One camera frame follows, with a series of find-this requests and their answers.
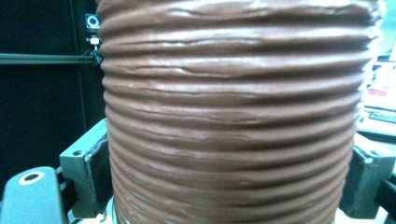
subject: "brown ribbed cylinder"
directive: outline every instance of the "brown ribbed cylinder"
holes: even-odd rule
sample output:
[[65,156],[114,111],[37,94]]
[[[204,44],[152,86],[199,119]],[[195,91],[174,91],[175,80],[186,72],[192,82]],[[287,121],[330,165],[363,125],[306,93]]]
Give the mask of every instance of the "brown ribbed cylinder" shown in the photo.
[[98,0],[119,223],[331,223],[382,1]]

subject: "ribbed surface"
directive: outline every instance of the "ribbed surface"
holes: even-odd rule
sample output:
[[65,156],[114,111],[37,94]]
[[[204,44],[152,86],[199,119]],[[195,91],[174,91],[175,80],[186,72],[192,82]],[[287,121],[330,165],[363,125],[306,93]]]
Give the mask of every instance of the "ribbed surface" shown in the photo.
[[119,223],[331,223],[381,6],[99,1]]

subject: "brown cylindrical object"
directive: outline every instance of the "brown cylindrical object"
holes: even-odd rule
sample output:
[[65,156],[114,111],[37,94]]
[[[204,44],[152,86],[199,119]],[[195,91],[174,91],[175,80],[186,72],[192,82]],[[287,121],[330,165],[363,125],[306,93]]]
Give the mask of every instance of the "brown cylindrical object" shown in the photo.
[[119,223],[331,223],[382,1],[98,0]]

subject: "brown plastic container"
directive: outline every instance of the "brown plastic container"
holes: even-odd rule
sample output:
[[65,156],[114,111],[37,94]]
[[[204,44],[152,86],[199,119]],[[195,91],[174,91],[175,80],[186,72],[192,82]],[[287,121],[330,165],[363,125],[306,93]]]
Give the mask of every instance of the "brown plastic container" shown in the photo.
[[119,223],[331,223],[382,1],[98,0]]

